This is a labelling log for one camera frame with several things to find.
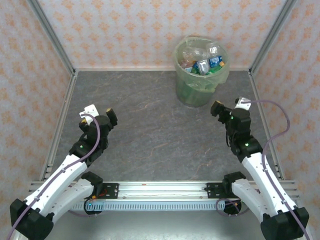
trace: trash bin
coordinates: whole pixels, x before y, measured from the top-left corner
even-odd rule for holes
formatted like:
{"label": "trash bin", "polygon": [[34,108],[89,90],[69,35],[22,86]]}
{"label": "trash bin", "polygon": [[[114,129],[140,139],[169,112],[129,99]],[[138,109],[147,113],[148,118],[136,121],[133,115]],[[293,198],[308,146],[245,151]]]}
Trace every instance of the trash bin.
{"label": "trash bin", "polygon": [[190,107],[200,107],[205,105],[212,98],[218,84],[226,82],[229,71],[230,61],[226,49],[220,44],[219,55],[224,62],[223,68],[211,75],[196,75],[187,72],[180,66],[183,60],[182,52],[185,47],[195,47],[206,49],[210,39],[203,37],[188,36],[185,37],[174,49],[174,67],[176,70],[176,95],[185,105]]}

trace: patterned wallpaper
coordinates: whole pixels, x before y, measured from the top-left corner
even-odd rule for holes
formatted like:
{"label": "patterned wallpaper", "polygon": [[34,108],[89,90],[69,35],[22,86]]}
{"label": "patterned wallpaper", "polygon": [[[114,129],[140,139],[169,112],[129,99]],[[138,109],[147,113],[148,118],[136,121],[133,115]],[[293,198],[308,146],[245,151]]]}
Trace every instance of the patterned wallpaper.
{"label": "patterned wallpaper", "polygon": [[0,239],[38,180],[70,74],[26,0],[0,1]]}
{"label": "patterned wallpaper", "polygon": [[249,68],[285,0],[40,0],[75,68],[173,68],[187,35],[217,38]]}
{"label": "patterned wallpaper", "polygon": [[[320,236],[320,5],[299,0],[255,76],[261,99],[287,110],[289,132],[276,140],[287,179],[298,180],[309,225]],[[264,106],[273,134],[283,131],[281,111]]]}

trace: marble-patterned floor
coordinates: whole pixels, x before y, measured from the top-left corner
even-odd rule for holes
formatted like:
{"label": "marble-patterned floor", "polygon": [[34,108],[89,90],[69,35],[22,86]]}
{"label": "marble-patterned floor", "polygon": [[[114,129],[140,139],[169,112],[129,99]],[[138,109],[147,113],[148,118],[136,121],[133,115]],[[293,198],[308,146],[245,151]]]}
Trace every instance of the marble-patterned floor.
{"label": "marble-patterned floor", "polygon": [[[248,73],[231,71],[212,101],[198,108],[177,99],[175,79],[175,71],[80,71],[53,170],[82,134],[79,112],[95,104],[100,114],[112,107],[118,117],[108,149],[89,168],[104,181],[218,181],[236,171],[252,179],[227,147],[225,127],[210,114],[214,100],[233,108],[239,96],[255,99]],[[250,115],[251,132],[264,146],[256,105]]]}

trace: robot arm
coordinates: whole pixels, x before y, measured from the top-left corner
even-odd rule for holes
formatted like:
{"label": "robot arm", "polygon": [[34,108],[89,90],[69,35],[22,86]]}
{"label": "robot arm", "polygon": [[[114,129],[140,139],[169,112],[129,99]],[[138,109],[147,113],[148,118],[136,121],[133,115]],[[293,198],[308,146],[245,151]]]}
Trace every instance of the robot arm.
{"label": "robot arm", "polygon": [[[108,147],[108,134],[117,125],[118,119],[112,108],[109,108],[104,116],[99,115],[94,105],[85,107],[84,112],[80,113],[81,117],[82,114],[92,115],[98,126],[90,117],[85,117],[79,123],[83,135],[72,146],[60,167],[24,201],[16,199],[10,205],[11,224],[14,225],[22,212],[37,200],[16,227],[16,230],[30,240],[44,240],[51,232],[54,223],[74,204],[84,198],[98,196],[102,190],[103,179],[92,172],[83,174],[74,186],[68,186]],[[97,142],[97,127],[100,129],[100,138],[97,148],[90,154]]]}
{"label": "robot arm", "polygon": [[[287,195],[278,179],[272,172],[268,162],[263,167],[262,147],[251,135],[250,100],[240,98],[235,101],[234,109],[225,107],[216,101],[211,107],[211,114],[218,121],[225,124],[226,141],[232,153],[249,171],[258,185],[260,193],[253,189],[243,174],[231,173],[224,176],[224,188],[241,198],[249,209],[258,218],[261,231],[266,240],[293,240],[303,236],[303,231],[290,213],[284,202],[297,215],[302,225],[306,227],[309,219],[307,210],[298,208],[295,202]],[[274,185],[269,180],[269,173]],[[279,190],[284,197],[280,198]]]}

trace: crushed plastic bottle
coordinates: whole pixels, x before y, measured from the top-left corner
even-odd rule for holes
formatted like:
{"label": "crushed plastic bottle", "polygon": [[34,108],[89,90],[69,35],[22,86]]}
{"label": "crushed plastic bottle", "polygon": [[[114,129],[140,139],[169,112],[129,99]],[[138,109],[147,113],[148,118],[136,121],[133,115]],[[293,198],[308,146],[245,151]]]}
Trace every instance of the crushed plastic bottle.
{"label": "crushed plastic bottle", "polygon": [[206,75],[207,72],[210,69],[208,60],[204,59],[204,60],[201,60],[201,61],[197,61],[196,63],[197,63],[200,75]]}
{"label": "crushed plastic bottle", "polygon": [[201,61],[208,58],[207,51],[202,48],[187,46],[182,51],[184,60],[187,61]]}

